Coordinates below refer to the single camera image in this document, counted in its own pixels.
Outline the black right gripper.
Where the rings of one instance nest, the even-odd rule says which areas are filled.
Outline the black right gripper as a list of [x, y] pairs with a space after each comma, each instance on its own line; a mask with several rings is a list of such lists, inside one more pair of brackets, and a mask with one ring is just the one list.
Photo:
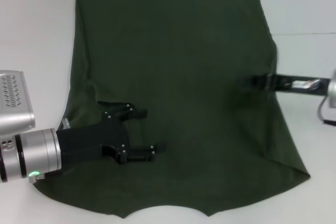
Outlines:
[[275, 91], [326, 96], [328, 94], [329, 78], [287, 76], [274, 74], [261, 74], [246, 76], [243, 79], [243, 88], [253, 90]]

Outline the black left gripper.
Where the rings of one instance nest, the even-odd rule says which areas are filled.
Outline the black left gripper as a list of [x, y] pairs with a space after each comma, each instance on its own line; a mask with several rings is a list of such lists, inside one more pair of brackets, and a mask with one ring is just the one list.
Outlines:
[[62, 166], [111, 157], [118, 164], [153, 162], [166, 150], [166, 143], [137, 146], [130, 149], [128, 130], [123, 122], [146, 119], [147, 109], [137, 109], [132, 103], [120, 103], [114, 116], [104, 116], [96, 124], [72, 127], [56, 132], [61, 151]]

